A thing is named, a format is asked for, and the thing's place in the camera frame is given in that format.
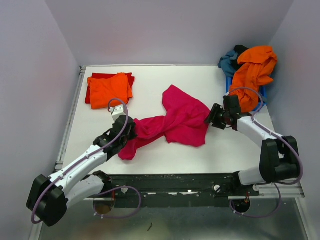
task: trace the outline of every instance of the orange shirt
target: orange shirt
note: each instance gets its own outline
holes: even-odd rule
[[[118,73],[108,79],[96,79],[88,77],[90,86],[90,102],[92,109],[107,108],[110,99],[118,98],[125,104],[133,97],[132,90],[128,82],[128,77],[124,73]],[[121,102],[114,100],[110,107],[121,105]]]
[[[256,46],[246,50],[238,58],[244,64],[235,74],[230,91],[238,87],[248,87],[259,92],[260,86],[273,81],[269,75],[277,63],[277,55],[271,46]],[[237,95],[243,113],[252,111],[259,102],[259,97],[248,89],[238,89],[230,95]]]

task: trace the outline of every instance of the blue bin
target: blue bin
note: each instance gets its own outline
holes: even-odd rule
[[[232,77],[226,76],[225,77],[225,93],[229,92],[230,86],[232,84]],[[261,94],[262,97],[264,97],[264,99],[267,99],[267,91],[266,91],[266,87],[265,86],[261,86],[260,87],[260,91],[259,93]],[[259,103],[258,105],[255,107],[255,109],[253,109],[253,111],[256,111],[261,105],[260,99],[259,99]]]

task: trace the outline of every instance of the white wall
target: white wall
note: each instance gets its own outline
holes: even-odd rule
[[[217,64],[266,45],[293,0],[46,0],[81,65]]]
[[[2,0],[0,23],[0,239],[25,240],[29,191],[54,169],[79,67],[43,0]]]
[[[296,0],[271,41],[278,55],[268,108],[275,129],[297,138],[301,181],[320,235],[320,1]]]

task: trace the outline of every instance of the black metal frame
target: black metal frame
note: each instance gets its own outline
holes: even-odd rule
[[[228,197],[244,197],[249,192],[258,196],[259,192],[253,186],[239,185],[238,174],[154,174],[154,175],[110,175],[109,183],[105,184],[107,191],[118,186],[131,186],[142,195],[141,208],[178,208],[178,207],[229,207]],[[115,203],[111,193],[102,196],[108,198],[103,204],[115,208],[136,208],[139,198],[134,191],[123,193],[115,191]],[[93,204],[102,201],[94,200]]]

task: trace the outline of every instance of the magenta towel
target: magenta towel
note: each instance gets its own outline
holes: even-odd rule
[[[180,143],[200,147],[206,143],[208,124],[205,123],[210,110],[199,100],[171,85],[162,97],[166,116],[142,120],[135,119],[135,139],[128,141],[118,154],[122,160],[132,160],[138,148],[165,136],[168,143]]]

